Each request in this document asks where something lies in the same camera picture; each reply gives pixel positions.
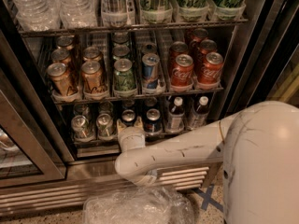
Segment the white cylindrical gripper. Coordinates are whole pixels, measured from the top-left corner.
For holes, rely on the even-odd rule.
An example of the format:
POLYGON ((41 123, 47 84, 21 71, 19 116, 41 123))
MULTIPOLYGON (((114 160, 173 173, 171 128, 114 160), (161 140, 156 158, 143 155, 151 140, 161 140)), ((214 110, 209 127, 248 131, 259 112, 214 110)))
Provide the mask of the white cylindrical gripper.
POLYGON ((120 119, 117 120, 118 141, 122 151, 142 148, 146 146, 145 132, 142 130, 143 121, 140 116, 136 118, 135 127, 127 127, 120 119))

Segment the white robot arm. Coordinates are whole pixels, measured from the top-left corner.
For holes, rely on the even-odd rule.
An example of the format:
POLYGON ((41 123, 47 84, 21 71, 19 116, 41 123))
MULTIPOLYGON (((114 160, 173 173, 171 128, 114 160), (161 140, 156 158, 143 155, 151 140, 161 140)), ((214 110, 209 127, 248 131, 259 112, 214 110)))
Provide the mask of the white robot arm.
POLYGON ((225 224, 299 224, 299 109, 278 101, 252 105, 150 147, 128 139, 117 173, 138 185, 149 171, 223 163, 225 224))

